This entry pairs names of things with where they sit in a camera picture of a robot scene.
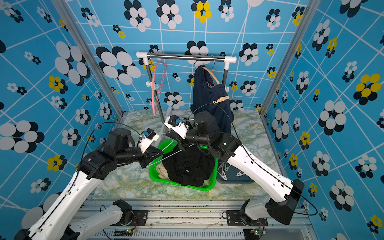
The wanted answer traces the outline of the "pink plastic hanger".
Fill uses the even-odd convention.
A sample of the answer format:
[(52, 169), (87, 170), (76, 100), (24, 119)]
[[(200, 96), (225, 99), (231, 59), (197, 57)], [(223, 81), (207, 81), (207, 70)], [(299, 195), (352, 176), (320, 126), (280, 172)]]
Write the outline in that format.
[[(157, 70), (159, 67), (163, 70), (163, 72), (161, 75), (160, 83), (157, 84), (156, 83), (156, 74), (157, 74)], [(167, 74), (167, 65), (164, 62), (157, 62), (154, 65), (154, 69), (152, 72), (152, 78), (150, 80), (151, 98), (152, 98), (151, 102), (152, 102), (152, 111), (153, 111), (154, 116), (156, 116), (157, 113), (159, 113), (159, 114), (161, 113), (160, 94), (162, 92), (163, 83), (164, 83), (166, 74)]]

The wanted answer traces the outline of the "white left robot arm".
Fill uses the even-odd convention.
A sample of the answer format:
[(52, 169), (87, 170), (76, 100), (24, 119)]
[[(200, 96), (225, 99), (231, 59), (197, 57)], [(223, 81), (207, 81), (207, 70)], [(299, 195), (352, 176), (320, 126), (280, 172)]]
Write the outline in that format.
[(36, 223), (21, 229), (16, 240), (86, 240), (97, 232), (111, 226), (136, 224), (132, 206), (123, 200), (113, 204), (77, 223), (71, 223), (90, 193), (119, 167), (138, 162), (145, 168), (160, 157), (161, 150), (152, 146), (159, 139), (152, 129), (143, 131), (136, 144), (131, 131), (117, 128), (109, 132), (107, 140), (95, 151), (87, 154), (78, 165), (65, 190), (53, 202)]

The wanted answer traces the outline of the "black shorts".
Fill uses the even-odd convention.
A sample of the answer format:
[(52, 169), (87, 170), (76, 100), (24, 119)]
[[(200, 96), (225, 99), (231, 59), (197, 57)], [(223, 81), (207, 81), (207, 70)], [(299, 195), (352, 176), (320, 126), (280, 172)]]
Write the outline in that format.
[(161, 161), (168, 171), (170, 181), (181, 186), (203, 187), (216, 165), (215, 158), (192, 145), (185, 152)]

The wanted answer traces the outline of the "white clothespin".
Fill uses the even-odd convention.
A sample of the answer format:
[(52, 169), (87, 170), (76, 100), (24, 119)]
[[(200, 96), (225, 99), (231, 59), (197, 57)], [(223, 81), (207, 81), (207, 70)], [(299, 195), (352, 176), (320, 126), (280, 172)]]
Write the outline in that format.
[(225, 172), (225, 169), (222, 165), (220, 165), (218, 167), (218, 170), (217, 170), (217, 173), (218, 175), (224, 180), (224, 181), (227, 181), (227, 176), (226, 176), (226, 172)]
[(245, 173), (242, 172), (242, 171), (239, 171), (239, 172), (236, 174), (236, 177), (241, 177), (241, 176), (243, 176), (243, 175), (245, 175)]

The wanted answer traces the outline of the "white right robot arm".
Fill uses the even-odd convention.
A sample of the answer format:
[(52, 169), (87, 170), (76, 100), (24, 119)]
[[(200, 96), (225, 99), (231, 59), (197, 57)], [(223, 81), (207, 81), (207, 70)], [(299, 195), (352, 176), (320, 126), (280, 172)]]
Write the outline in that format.
[(171, 115), (164, 124), (171, 131), (168, 137), (176, 140), (182, 150), (191, 145), (204, 146), (213, 157), (236, 167), (261, 186), (269, 197), (263, 201), (244, 202), (239, 219), (250, 226), (263, 218), (273, 218), (289, 225), (302, 196), (304, 183), (290, 180), (255, 157), (236, 137), (221, 132), (216, 119), (208, 112), (195, 115), (196, 127), (191, 128), (181, 118)]

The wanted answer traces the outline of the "beige shorts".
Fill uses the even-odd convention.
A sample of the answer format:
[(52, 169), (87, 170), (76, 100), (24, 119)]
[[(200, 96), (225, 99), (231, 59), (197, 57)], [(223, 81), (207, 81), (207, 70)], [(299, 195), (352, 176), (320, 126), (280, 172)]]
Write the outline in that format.
[(156, 166), (156, 170), (159, 173), (160, 179), (167, 180), (167, 181), (170, 180), (169, 175), (168, 175), (168, 171), (162, 163), (160, 163)]

